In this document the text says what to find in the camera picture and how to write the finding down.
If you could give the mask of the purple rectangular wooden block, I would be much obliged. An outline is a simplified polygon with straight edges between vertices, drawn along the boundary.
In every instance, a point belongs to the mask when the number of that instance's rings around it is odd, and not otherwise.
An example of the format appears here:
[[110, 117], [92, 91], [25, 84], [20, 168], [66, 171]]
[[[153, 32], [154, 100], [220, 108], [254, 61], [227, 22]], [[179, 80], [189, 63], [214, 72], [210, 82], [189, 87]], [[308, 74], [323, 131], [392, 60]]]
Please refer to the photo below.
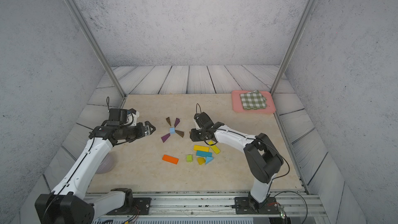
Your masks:
[[162, 137], [161, 137], [162, 142], [165, 143], [165, 142], [167, 141], [167, 139], [170, 138], [170, 136], [171, 136], [170, 133], [168, 133], [168, 134], [162, 136]]

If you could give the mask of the dark brown rectangular block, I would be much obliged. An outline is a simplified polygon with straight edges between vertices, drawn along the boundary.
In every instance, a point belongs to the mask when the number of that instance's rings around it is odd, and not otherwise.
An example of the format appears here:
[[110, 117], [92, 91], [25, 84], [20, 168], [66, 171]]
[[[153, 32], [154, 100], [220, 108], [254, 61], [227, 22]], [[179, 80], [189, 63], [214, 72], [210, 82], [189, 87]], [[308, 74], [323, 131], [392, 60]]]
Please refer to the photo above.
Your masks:
[[170, 119], [170, 117], [167, 117], [167, 118], [166, 118], [166, 122], [169, 124], [170, 127], [172, 126], [172, 125], [171, 125], [171, 119]]

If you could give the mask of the lime green long block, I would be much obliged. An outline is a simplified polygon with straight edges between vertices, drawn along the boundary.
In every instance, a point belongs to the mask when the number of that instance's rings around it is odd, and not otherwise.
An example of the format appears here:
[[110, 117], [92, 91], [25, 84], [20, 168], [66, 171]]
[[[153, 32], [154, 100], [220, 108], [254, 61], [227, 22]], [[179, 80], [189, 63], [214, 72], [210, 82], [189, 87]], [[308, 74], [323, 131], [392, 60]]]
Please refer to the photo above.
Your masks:
[[220, 149], [216, 146], [216, 143], [214, 141], [208, 141], [207, 143], [215, 154], [219, 154], [221, 152]]

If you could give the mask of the yellow long wooden block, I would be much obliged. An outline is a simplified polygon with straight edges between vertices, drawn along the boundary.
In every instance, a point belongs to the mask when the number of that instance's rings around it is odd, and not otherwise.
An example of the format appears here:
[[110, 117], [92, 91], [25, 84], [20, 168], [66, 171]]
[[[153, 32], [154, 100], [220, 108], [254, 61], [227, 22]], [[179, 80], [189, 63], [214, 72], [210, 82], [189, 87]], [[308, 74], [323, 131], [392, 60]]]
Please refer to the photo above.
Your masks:
[[200, 145], [194, 145], [193, 148], [194, 151], [204, 151], [204, 152], [209, 152], [209, 147], [206, 146], [200, 146]]

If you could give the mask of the brown slanted wooden block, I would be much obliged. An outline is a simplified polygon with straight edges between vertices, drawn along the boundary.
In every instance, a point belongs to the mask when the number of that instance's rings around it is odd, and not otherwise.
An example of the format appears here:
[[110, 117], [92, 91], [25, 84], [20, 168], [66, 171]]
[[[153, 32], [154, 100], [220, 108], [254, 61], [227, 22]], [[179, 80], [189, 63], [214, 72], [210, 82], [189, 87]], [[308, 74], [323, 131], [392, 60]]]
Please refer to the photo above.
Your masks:
[[183, 131], [175, 130], [175, 133], [178, 134], [181, 138], [184, 137], [184, 132]]

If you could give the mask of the teal long wooden block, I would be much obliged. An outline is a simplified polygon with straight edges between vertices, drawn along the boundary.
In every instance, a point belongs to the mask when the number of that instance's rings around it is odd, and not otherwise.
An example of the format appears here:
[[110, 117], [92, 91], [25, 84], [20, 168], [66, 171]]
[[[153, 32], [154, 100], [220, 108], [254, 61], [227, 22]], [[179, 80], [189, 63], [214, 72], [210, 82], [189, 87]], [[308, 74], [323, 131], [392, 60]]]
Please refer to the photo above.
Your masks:
[[207, 152], [207, 151], [201, 151], [201, 150], [198, 150], [197, 151], [197, 153], [196, 153], [196, 156], [198, 156], [198, 157], [212, 157], [212, 153], [211, 152]]

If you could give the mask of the light blue triangle block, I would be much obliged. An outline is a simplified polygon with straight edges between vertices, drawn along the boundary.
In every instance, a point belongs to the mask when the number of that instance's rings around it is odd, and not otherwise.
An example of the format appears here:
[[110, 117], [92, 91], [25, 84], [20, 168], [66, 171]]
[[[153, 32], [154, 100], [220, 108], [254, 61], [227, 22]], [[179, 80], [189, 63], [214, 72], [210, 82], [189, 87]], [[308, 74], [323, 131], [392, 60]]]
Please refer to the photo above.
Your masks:
[[205, 164], [210, 163], [214, 158], [213, 157], [206, 157], [205, 158]]

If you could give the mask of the orange long wooden block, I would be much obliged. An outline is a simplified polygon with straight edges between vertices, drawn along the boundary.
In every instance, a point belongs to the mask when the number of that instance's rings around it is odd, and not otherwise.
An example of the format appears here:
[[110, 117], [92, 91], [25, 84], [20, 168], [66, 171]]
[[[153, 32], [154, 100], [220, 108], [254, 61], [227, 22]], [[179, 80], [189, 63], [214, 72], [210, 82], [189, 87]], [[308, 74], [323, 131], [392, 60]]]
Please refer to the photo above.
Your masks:
[[162, 160], [166, 161], [166, 162], [169, 162], [169, 163], [172, 163], [172, 164], [178, 164], [178, 161], [179, 161], [178, 158], [175, 158], [175, 157], [172, 157], [172, 156], [169, 156], [169, 155], [164, 155]]

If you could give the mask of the green small cube block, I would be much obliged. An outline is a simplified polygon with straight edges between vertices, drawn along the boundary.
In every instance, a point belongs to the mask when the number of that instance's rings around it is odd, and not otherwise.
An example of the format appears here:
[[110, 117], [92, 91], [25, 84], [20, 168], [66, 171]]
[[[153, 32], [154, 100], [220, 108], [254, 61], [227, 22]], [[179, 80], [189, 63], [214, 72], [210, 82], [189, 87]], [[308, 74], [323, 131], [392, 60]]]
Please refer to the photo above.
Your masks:
[[187, 155], [186, 156], [187, 162], [193, 162], [193, 156], [192, 155]]

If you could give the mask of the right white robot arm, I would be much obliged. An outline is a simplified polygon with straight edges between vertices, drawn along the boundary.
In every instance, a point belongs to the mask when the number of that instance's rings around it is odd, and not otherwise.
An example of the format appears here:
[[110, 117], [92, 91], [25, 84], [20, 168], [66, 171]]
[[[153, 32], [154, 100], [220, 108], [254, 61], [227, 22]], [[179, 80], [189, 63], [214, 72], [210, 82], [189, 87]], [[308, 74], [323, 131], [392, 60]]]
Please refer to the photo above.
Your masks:
[[264, 133], [244, 134], [222, 122], [214, 123], [204, 112], [196, 113], [193, 119], [195, 128], [190, 131], [191, 141], [205, 142], [212, 148], [218, 143], [226, 144], [244, 153], [255, 178], [248, 198], [254, 208], [262, 207], [269, 198], [273, 180], [285, 162], [269, 137]]

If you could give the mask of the lilac bowl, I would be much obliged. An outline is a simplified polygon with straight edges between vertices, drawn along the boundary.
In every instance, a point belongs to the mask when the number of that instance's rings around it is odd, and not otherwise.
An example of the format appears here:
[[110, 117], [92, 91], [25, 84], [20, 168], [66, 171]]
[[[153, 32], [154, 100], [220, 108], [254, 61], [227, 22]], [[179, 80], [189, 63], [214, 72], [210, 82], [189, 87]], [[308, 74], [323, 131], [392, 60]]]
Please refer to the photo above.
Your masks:
[[95, 174], [105, 174], [110, 172], [114, 168], [115, 163], [114, 155], [111, 152], [108, 153], [98, 166]]

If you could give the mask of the pink tray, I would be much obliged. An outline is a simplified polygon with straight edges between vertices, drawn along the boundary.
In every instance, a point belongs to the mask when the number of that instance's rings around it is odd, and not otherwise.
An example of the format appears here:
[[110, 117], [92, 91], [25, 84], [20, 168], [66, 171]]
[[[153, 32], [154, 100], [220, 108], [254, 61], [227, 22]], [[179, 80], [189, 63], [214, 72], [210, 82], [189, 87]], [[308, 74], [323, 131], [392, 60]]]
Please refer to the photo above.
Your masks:
[[273, 114], [276, 107], [267, 91], [239, 91], [231, 93], [233, 110], [238, 113]]

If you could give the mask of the right aluminium frame post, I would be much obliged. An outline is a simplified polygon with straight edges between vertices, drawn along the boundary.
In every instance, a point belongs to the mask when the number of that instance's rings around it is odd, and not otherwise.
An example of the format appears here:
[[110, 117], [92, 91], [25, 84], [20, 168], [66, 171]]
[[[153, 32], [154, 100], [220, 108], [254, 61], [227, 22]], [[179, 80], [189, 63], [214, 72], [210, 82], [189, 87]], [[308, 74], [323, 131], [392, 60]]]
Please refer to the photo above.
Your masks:
[[301, 14], [300, 20], [297, 24], [297, 27], [296, 27], [293, 37], [291, 39], [291, 42], [288, 46], [288, 49], [285, 53], [284, 58], [282, 59], [278, 73], [277, 73], [274, 83], [271, 87], [271, 95], [276, 93], [276, 91], [278, 89], [278, 86], [280, 84], [280, 81], [282, 80], [283, 74], [286, 72], [286, 70], [288, 68], [288, 65], [293, 57], [294, 51], [300, 41], [300, 38], [301, 38], [304, 30], [305, 30], [305, 26], [306, 26], [308, 20], [310, 19], [310, 16], [314, 10], [316, 2], [317, 2], [317, 0], [308, 0], [304, 7], [304, 10]]

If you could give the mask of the aluminium frame post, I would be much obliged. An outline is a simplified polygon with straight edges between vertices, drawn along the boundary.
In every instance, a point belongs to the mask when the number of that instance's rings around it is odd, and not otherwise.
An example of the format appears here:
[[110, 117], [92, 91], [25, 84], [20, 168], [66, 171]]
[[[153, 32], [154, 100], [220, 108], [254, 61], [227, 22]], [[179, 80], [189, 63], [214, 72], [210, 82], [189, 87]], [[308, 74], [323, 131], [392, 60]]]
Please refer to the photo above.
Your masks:
[[277, 73], [274, 83], [271, 87], [271, 95], [276, 93], [276, 91], [278, 89], [278, 86], [280, 84], [280, 81], [282, 80], [283, 74], [286, 72], [286, 70], [288, 68], [288, 65], [293, 57], [294, 51], [300, 41], [300, 38], [301, 38], [304, 30], [305, 30], [305, 26], [306, 26], [308, 20], [310, 19], [310, 16], [314, 10], [316, 2], [317, 2], [317, 0], [308, 0], [304, 7], [304, 10], [301, 14], [300, 20], [297, 24], [297, 27], [296, 27], [293, 37], [291, 39], [291, 42], [288, 46], [288, 49], [285, 53], [284, 58], [282, 59], [278, 73]]
[[126, 93], [122, 89], [119, 80], [117, 79], [115, 73], [113, 72], [108, 60], [106, 59], [103, 51], [101, 50], [95, 36], [93, 35], [89, 25], [87, 24], [81, 10], [79, 9], [77, 3], [75, 0], [64, 0], [65, 4], [67, 5], [68, 9], [72, 13], [73, 17], [77, 21], [80, 29], [83, 32], [83, 35], [85, 36], [86, 40], [88, 41], [89, 45], [93, 49], [96, 57], [98, 58], [100, 64], [104, 68], [105, 72], [109, 76], [111, 82], [114, 84], [116, 89], [118, 90], [119, 94], [123, 99], [126, 98]]

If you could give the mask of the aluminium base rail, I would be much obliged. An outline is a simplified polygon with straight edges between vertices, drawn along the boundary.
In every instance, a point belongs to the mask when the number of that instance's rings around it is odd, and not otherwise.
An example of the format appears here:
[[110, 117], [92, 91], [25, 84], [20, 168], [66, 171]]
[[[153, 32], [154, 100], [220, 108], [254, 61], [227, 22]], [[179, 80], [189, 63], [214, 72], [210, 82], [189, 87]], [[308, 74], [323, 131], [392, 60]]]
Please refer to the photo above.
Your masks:
[[137, 224], [153, 218], [183, 223], [219, 222], [265, 218], [272, 224], [328, 224], [330, 221], [317, 195], [287, 190], [274, 192], [257, 203], [246, 191], [132, 192], [117, 188], [107, 194], [87, 194], [78, 206], [72, 224]]

